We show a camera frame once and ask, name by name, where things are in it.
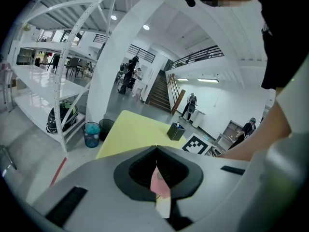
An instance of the red line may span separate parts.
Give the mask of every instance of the red line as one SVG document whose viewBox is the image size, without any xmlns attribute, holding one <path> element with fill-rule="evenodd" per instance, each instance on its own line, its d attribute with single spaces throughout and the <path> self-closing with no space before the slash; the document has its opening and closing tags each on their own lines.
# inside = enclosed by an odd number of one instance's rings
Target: red line
<svg viewBox="0 0 309 232">
<path fill-rule="evenodd" d="M 62 163 L 60 164 L 60 166 L 59 166 L 59 168 L 58 168 L 58 170 L 57 170 L 57 172 L 56 172 L 56 174 L 55 174 L 55 176 L 52 180 L 52 182 L 50 183 L 50 186 L 52 186 L 55 183 L 55 181 L 57 180 L 57 177 L 58 177 L 58 175 L 59 175 L 59 173 L 60 173 L 60 171 L 61 171 L 61 169 L 62 169 L 62 167 L 63 167 L 63 165 L 64 165 L 64 163 L 66 162 L 67 159 L 68 158 L 66 158 L 66 157 L 63 159 Z"/>
</svg>

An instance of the black trash can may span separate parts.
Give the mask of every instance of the black trash can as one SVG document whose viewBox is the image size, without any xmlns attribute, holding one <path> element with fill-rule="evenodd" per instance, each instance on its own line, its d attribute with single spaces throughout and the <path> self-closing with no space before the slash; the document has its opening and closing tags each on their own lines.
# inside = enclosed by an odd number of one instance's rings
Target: black trash can
<svg viewBox="0 0 309 232">
<path fill-rule="evenodd" d="M 179 128 L 178 128 L 176 123 L 172 123 L 172 125 L 170 126 L 167 132 L 167 135 L 169 136 L 170 140 L 179 141 L 179 139 L 181 139 L 184 132 L 185 132 L 185 128 L 183 128 L 181 125 L 179 125 Z"/>
<path fill-rule="evenodd" d="M 114 121 L 110 119 L 102 119 L 100 122 L 101 132 L 100 132 L 100 140 L 104 141 L 110 132 L 112 126 L 114 125 Z"/>
<path fill-rule="evenodd" d="M 89 148 L 97 147 L 99 143 L 100 125 L 95 122 L 88 122 L 84 124 L 83 129 L 86 146 Z"/>
</svg>

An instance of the white shelf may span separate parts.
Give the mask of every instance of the white shelf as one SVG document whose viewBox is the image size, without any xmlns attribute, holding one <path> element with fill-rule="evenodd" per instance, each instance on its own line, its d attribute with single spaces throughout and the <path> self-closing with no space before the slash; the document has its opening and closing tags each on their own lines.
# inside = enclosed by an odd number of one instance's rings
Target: white shelf
<svg viewBox="0 0 309 232">
<path fill-rule="evenodd" d="M 59 43 L 59 42 L 28 42 L 28 43 L 21 43 L 20 45 L 21 48 L 42 50 L 57 54 L 61 53 L 64 46 L 65 43 Z M 87 53 L 84 53 L 83 50 L 78 46 L 71 46 L 68 56 L 72 58 L 88 60 L 94 63 L 97 62 L 97 59 L 95 57 L 89 56 Z"/>
<path fill-rule="evenodd" d="M 50 103 L 54 102 L 56 75 L 47 72 L 35 65 L 14 65 L 12 70 L 17 77 L 25 83 L 30 90 Z M 84 87 L 76 83 L 61 79 L 60 99 L 76 96 L 83 91 Z"/>
<path fill-rule="evenodd" d="M 17 96 L 14 97 L 14 100 L 18 107 L 23 111 L 23 113 L 42 131 L 47 135 L 60 142 L 60 137 L 57 133 L 48 133 L 46 131 L 46 124 L 48 120 L 48 115 L 53 108 L 53 105 L 48 101 L 44 100 L 38 94 L 32 92 L 28 88 L 18 91 Z M 72 131 L 74 128 L 77 128 L 81 122 L 85 120 L 85 115 L 78 113 L 77 121 L 70 128 L 68 128 L 64 133 L 64 137 Z"/>
</svg>

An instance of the pink object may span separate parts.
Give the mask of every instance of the pink object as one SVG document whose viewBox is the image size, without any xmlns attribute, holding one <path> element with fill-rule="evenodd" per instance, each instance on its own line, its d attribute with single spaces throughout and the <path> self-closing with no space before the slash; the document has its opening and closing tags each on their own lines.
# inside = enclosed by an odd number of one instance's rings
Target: pink object
<svg viewBox="0 0 309 232">
<path fill-rule="evenodd" d="M 166 199 L 170 197 L 170 189 L 163 178 L 158 178 L 158 173 L 159 170 L 156 167 L 153 176 L 151 177 L 150 190 L 158 195 L 161 195 L 162 198 Z"/>
</svg>

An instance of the pen holder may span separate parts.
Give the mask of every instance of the pen holder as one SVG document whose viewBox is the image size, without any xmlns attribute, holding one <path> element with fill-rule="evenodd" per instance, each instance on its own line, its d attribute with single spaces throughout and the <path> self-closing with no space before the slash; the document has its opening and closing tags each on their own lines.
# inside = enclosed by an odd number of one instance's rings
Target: pen holder
<svg viewBox="0 0 309 232">
<path fill-rule="evenodd" d="M 183 128 L 181 125 L 179 125 L 180 128 L 177 127 L 176 123 L 172 123 L 170 126 L 167 135 L 169 136 L 170 140 L 179 141 L 179 139 L 182 137 L 182 135 L 185 132 L 185 128 Z"/>
</svg>

